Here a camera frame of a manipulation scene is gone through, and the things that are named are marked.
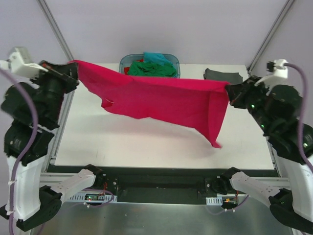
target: gray cloth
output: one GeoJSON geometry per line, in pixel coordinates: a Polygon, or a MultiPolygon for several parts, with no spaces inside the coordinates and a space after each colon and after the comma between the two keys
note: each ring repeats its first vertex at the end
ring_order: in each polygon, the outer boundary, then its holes
{"type": "Polygon", "coordinates": [[[205,80],[229,82],[231,85],[237,85],[243,82],[243,77],[238,72],[218,72],[206,69],[203,77],[205,80]]]}

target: cable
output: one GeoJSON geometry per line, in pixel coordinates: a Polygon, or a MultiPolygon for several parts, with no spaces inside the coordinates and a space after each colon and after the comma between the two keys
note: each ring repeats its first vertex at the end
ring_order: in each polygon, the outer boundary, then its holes
{"type": "Polygon", "coordinates": [[[248,198],[249,198],[249,195],[247,195],[247,196],[245,197],[245,199],[244,199],[241,203],[239,203],[238,206],[236,206],[236,207],[233,208],[233,209],[222,210],[222,211],[217,212],[217,213],[211,212],[211,211],[208,209],[208,206],[206,206],[205,208],[206,208],[206,210],[207,210],[210,214],[212,214],[212,215],[219,215],[219,214],[222,214],[222,213],[224,213],[224,212],[231,212],[231,211],[232,211],[232,212],[235,212],[235,210],[239,209],[239,208],[248,200],[248,198]]]}
{"type": "Polygon", "coordinates": [[[303,149],[303,126],[304,126],[303,119],[304,119],[304,113],[305,113],[305,109],[307,107],[307,101],[308,101],[308,93],[309,93],[308,79],[304,71],[299,66],[291,64],[291,63],[285,63],[284,66],[291,67],[297,70],[299,74],[301,75],[302,84],[303,84],[303,100],[302,100],[302,105],[300,109],[299,124],[298,124],[298,148],[299,148],[299,152],[300,152],[302,159],[308,165],[309,169],[313,173],[313,165],[308,160],[303,149]]]}
{"type": "Polygon", "coordinates": [[[25,148],[23,149],[23,151],[18,155],[18,157],[15,160],[15,163],[13,165],[13,169],[12,169],[12,174],[11,174],[11,179],[10,181],[12,182],[12,184],[9,186],[9,210],[10,212],[12,211],[12,213],[9,216],[9,232],[10,235],[14,235],[13,232],[13,210],[14,210],[14,184],[15,184],[15,179],[16,179],[16,172],[19,166],[19,162],[21,161],[22,157],[25,155],[25,153],[30,149],[31,145],[33,144],[36,135],[37,135],[37,129],[38,129],[38,115],[37,115],[37,110],[35,107],[34,102],[32,101],[31,97],[29,96],[29,94],[27,93],[27,91],[17,82],[17,80],[15,78],[13,78],[10,74],[8,74],[7,72],[5,72],[4,70],[0,69],[0,73],[7,79],[9,80],[11,83],[14,84],[14,86],[16,87],[16,89],[21,93],[21,95],[23,96],[23,98],[25,99],[30,112],[31,112],[31,116],[33,118],[33,130],[31,133],[31,136],[29,138],[29,141],[27,143],[27,145],[25,146],[25,148]]]}

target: pink fabric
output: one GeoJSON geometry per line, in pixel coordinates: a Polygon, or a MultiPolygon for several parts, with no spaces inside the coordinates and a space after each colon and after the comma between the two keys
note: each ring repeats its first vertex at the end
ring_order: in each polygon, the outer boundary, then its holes
{"type": "Polygon", "coordinates": [[[154,118],[195,128],[213,147],[226,113],[226,82],[127,76],[102,66],[78,61],[80,81],[102,99],[113,114],[154,118]]]}

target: gray floor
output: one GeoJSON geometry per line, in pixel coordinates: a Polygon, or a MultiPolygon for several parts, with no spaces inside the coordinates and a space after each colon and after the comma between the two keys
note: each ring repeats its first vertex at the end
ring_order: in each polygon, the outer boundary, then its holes
{"type": "MultiPolygon", "coordinates": [[[[291,235],[270,211],[249,198],[235,213],[211,215],[206,206],[112,203],[87,209],[65,203],[42,235],[291,235]]],[[[221,208],[210,207],[212,212],[221,208]]]]}

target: white table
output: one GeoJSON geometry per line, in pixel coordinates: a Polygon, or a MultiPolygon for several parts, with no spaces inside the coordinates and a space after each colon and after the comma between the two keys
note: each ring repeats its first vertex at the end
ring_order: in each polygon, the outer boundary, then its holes
{"type": "MultiPolygon", "coordinates": [[[[118,70],[118,64],[100,64],[118,70]]],[[[180,65],[181,77],[203,79],[206,68],[239,72],[243,65],[180,65]]],[[[80,84],[72,101],[56,165],[273,169],[262,131],[247,110],[228,107],[213,148],[196,130],[163,121],[133,119],[101,108],[101,99],[80,84]]]]}

